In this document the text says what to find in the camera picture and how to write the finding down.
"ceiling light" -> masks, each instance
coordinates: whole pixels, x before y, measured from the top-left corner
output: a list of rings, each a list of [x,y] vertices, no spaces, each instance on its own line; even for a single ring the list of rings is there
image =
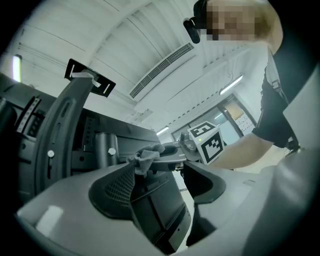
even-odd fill
[[[240,80],[243,78],[244,76],[240,76],[237,80],[235,80],[234,82],[232,82],[230,85],[228,85],[226,88],[224,88],[223,90],[220,91],[220,95],[224,94],[226,91],[230,90],[232,87],[234,87],[237,83],[240,82]]]
[[[13,56],[12,60],[12,78],[21,83],[21,55]]]
[[[214,120],[216,120],[218,117],[222,116],[222,113],[220,115],[218,115]]]
[[[160,135],[160,134],[164,133],[164,132],[165,132],[166,130],[168,130],[168,129],[169,129],[169,127],[166,126],[166,127],[163,128],[161,131],[157,132],[156,135]]]

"window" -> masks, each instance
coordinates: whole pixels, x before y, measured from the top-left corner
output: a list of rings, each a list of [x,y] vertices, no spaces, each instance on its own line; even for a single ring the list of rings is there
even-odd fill
[[[181,133],[187,133],[189,128],[205,121],[220,127],[222,138],[227,145],[249,134],[257,125],[246,108],[232,94],[217,106],[173,132],[172,136],[177,141]]]

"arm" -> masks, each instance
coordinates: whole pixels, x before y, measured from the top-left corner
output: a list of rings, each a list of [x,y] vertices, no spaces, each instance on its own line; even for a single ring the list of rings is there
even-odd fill
[[[224,152],[210,166],[223,169],[249,166],[262,158],[273,144],[273,142],[250,133],[236,143],[227,146]]]

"headset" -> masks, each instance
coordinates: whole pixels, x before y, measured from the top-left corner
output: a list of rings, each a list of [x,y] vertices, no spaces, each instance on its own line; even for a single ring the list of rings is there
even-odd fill
[[[207,28],[207,2],[199,0],[193,6],[193,17],[183,20],[183,26],[194,44],[200,43],[200,30]]]

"black bracket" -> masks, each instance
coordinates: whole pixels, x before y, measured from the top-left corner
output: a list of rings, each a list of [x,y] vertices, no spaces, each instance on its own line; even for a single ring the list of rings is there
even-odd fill
[[[68,66],[66,67],[64,78],[68,79],[69,81],[72,81],[73,79],[75,79],[73,77],[74,73],[82,73],[82,72],[86,72],[86,70],[95,73],[94,80],[99,85],[99,87],[94,86],[91,92],[108,98],[109,94],[115,88],[116,83],[72,58],[68,62]]]

